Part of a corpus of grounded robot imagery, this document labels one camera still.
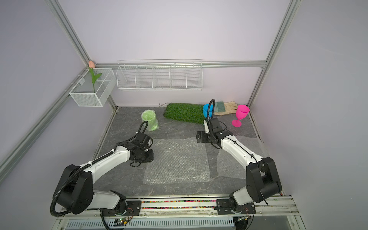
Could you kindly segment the blue plastic wine glass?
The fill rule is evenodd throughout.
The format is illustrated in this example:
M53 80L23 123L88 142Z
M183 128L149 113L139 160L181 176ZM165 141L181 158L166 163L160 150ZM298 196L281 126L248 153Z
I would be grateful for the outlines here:
M212 117L214 105L209 105L208 103L203 105L203 116L207 118L208 116Z

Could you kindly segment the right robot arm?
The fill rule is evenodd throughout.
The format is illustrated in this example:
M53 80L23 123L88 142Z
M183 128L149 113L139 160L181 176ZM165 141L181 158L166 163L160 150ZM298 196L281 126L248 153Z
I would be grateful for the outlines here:
M255 213L248 209L254 203L266 201L269 197L282 192L282 184L274 160L262 157L243 145L221 122L214 117L215 100L205 106L204 131L198 131L198 143L210 143L217 149L229 153L245 170L245 187L231 193L228 199L217 204L218 213L248 214Z

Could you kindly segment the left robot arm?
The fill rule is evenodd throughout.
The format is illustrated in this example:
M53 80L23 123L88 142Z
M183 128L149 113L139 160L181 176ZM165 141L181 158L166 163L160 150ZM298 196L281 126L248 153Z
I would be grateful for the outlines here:
M101 157L82 165L67 166L57 184L50 204L54 217L80 214L86 210L113 210L118 215L127 212L126 197L116 191L98 191L95 182L115 167L129 162L130 167L139 167L153 161L152 137L145 131L148 121L143 121L136 134L119 142Z

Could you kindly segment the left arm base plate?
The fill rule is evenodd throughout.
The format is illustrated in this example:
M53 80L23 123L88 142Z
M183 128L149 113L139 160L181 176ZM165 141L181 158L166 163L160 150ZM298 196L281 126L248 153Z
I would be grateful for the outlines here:
M122 209L102 209L103 215L105 217L120 217L120 216L139 216L141 211L141 200L127 200Z

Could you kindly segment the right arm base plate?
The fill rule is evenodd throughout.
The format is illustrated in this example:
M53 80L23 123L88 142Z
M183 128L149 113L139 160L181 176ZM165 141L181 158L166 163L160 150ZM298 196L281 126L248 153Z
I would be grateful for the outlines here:
M256 213L254 203L238 205L232 198L217 199L215 210L217 210L217 213L219 215L230 215L230 214L253 215Z

